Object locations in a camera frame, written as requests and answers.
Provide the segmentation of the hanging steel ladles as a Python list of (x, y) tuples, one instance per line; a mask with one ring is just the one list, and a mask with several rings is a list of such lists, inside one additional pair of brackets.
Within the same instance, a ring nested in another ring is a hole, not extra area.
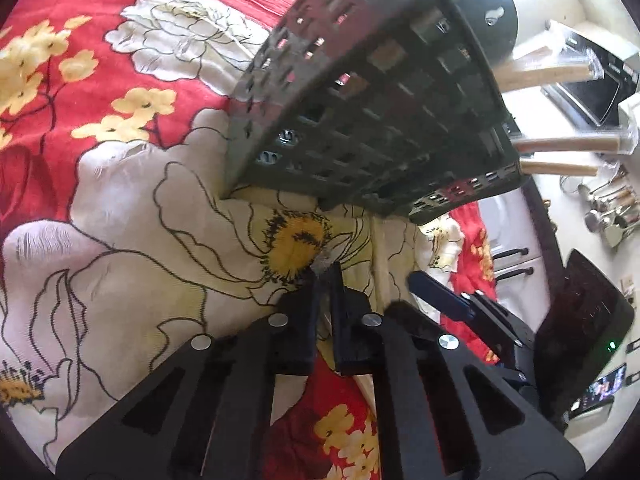
[(587, 231), (599, 235), (614, 250), (639, 231), (639, 194), (621, 162), (607, 162), (601, 173), (588, 177), (562, 176), (561, 190), (578, 198), (586, 208)]

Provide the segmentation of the wrapped chopsticks in basket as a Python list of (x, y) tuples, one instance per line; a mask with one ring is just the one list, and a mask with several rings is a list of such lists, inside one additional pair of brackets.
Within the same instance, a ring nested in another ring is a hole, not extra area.
[(520, 159), (523, 174), (555, 174), (569, 177), (597, 177), (598, 166), (563, 164), (562, 162), (543, 162), (542, 160)]

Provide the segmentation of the smartphone with lit screen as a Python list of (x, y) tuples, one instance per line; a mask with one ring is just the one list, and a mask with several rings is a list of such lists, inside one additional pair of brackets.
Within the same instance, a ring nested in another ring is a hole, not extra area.
[(582, 413), (587, 413), (603, 405), (611, 404), (610, 398), (614, 398), (615, 393), (623, 388), (626, 378), (627, 365), (623, 364), (611, 373), (598, 378), (593, 382), (582, 396), (574, 402), (570, 408), (570, 418), (574, 418)]

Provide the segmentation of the black perforated utensil basket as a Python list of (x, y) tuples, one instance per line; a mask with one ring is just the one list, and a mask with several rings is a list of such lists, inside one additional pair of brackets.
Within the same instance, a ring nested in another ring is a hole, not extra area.
[(232, 92), (222, 194), (424, 224), (519, 188), (486, 52), (517, 28), (512, 0), (296, 0)]

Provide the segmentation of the white lower kitchen cabinets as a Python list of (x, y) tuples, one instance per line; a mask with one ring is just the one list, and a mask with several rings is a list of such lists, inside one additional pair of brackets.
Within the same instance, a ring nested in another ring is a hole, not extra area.
[(503, 307), (538, 330), (562, 288), (564, 263), (537, 185), (478, 202)]

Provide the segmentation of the black range hood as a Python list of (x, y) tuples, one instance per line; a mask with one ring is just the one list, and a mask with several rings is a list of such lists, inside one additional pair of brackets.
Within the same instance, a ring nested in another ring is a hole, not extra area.
[(542, 92), (577, 129), (617, 127), (620, 124), (618, 106), (638, 90), (639, 63), (624, 61), (579, 32), (569, 32), (565, 45), (572, 53), (591, 50), (602, 65), (603, 77), (549, 84), (542, 87)]

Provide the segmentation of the red floral bed cover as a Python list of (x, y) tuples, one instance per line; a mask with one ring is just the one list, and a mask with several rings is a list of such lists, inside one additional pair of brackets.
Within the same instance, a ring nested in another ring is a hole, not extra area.
[(1, 27), (1, 409), (45, 471), (177, 348), (316, 255), (375, 310), (422, 270), (496, 291), (476, 205), (426, 228), (218, 195), (232, 88), (294, 0), (18, 0)]

